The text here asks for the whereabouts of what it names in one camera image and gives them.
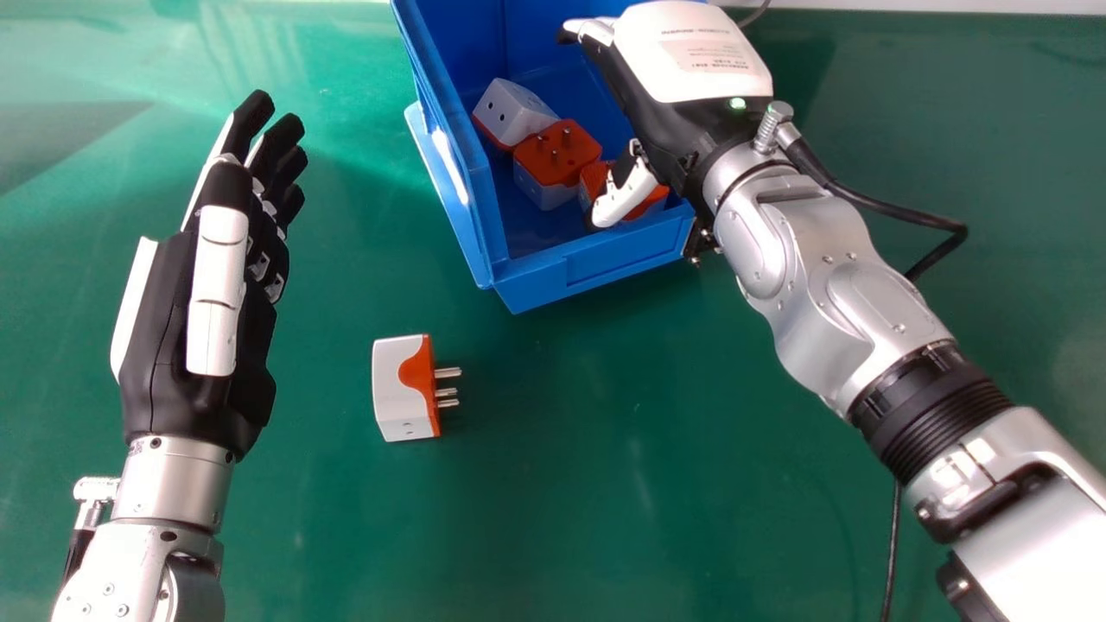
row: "robotic hand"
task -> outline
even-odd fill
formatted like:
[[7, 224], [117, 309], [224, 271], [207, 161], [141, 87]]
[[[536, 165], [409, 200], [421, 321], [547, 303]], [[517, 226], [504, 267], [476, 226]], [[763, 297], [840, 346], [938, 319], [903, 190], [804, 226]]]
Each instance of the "robotic hand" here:
[[[303, 207], [303, 125], [254, 91], [227, 120], [180, 232], [142, 238], [112, 340], [123, 474], [83, 478], [53, 620], [222, 620], [222, 523], [233, 465], [269, 423], [265, 367]], [[100, 525], [113, 505], [111, 520]]]
[[859, 428], [929, 535], [951, 546], [938, 583], [963, 620], [1100, 618], [1106, 479], [961, 354], [856, 207], [956, 234], [911, 277], [967, 230], [837, 183], [717, 7], [636, 4], [568, 20], [560, 39], [580, 43], [636, 136], [591, 224], [618, 222], [657, 183], [691, 203], [783, 366]]

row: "white wall edge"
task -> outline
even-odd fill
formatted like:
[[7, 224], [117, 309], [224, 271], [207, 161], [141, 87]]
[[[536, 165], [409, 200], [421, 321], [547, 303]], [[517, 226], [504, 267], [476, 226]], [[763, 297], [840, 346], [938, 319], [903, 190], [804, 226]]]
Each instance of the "white wall edge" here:
[[[711, 2], [723, 7], [754, 8], [760, 4], [760, 0], [711, 0]], [[772, 0], [772, 7], [854, 11], [1106, 15], [1106, 0]]]

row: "green table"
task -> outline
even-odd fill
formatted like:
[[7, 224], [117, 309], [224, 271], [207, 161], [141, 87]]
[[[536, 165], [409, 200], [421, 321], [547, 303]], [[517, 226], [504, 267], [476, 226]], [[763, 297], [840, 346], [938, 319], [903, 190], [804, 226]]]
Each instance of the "green table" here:
[[[924, 279], [967, 352], [1106, 466], [1102, 20], [771, 11], [752, 29], [827, 165], [973, 226]], [[0, 619], [41, 620], [70, 488], [122, 466], [107, 351], [140, 235], [169, 236], [254, 87], [302, 115], [309, 203], [272, 425], [222, 540], [229, 620], [866, 621], [890, 477], [791, 381], [721, 260], [521, 317], [472, 286], [404, 126], [389, 9], [0, 8]], [[905, 267], [937, 234], [872, 221]], [[437, 442], [385, 445], [374, 339], [465, 367]], [[954, 619], [904, 523], [897, 620]]]

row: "black cable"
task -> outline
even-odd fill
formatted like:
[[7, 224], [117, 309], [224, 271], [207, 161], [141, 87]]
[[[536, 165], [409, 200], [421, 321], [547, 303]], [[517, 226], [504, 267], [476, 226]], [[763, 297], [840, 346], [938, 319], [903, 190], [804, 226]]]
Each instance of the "black cable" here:
[[891, 533], [887, 542], [887, 582], [884, 584], [884, 605], [879, 610], [879, 622], [891, 619], [891, 599], [895, 598], [895, 567], [898, 563], [899, 506], [902, 505], [902, 486], [895, 481], [891, 497]]
[[[933, 214], [918, 211], [916, 209], [909, 209], [889, 204], [887, 201], [881, 201], [860, 194], [837, 182], [833, 174], [830, 173], [822, 162], [818, 160], [817, 156], [814, 155], [814, 149], [812, 149], [802, 137], [787, 145], [784, 153], [787, 154], [787, 158], [790, 158], [804, 175], [810, 176], [812, 179], [817, 182], [820, 186], [847, 200], [857, 208], [864, 208], [881, 216], [895, 218], [896, 220], [901, 220], [904, 222], [910, 222], [911, 225], [940, 229], [952, 234], [948, 239], [927, 252], [921, 259], [918, 260], [917, 263], [911, 266], [910, 269], [904, 273], [904, 276], [911, 282], [917, 281], [918, 277], [921, 277], [926, 270], [932, 268], [935, 263], [956, 250], [957, 247], [962, 245], [963, 241], [968, 239], [968, 226], [959, 220], [952, 220], [951, 218], [943, 218]], [[879, 622], [888, 622], [891, 615], [891, 602], [895, 598], [895, 568], [898, 563], [898, 531], [901, 505], [902, 486], [896, 480], [895, 494], [891, 497], [891, 528], [887, 542], [887, 581], [884, 584], [884, 603], [879, 612]]]
[[764, 0], [763, 2], [761, 2], [761, 6], [757, 7], [755, 11], [749, 13], [748, 15], [745, 15], [745, 18], [743, 20], [741, 20], [741, 21], [738, 22], [738, 28], [744, 29], [747, 25], [749, 25], [749, 24], [753, 23], [754, 21], [759, 20], [761, 18], [761, 15], [764, 14], [764, 11], [768, 10], [768, 6], [771, 4], [771, 3], [772, 3], [772, 0]]

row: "blue bin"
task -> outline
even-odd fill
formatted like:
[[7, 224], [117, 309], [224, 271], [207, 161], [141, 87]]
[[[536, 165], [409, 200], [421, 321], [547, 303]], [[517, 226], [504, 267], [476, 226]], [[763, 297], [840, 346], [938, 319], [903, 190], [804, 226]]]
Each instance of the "blue bin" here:
[[576, 120], [614, 159], [632, 136], [602, 77], [576, 45], [557, 45], [564, 20], [618, 15], [618, 0], [393, 0], [419, 101], [407, 124], [477, 286], [512, 313], [680, 258], [693, 210], [665, 209], [588, 232], [573, 204], [541, 211], [514, 185], [512, 162], [486, 151], [469, 113], [495, 77], [530, 89]]

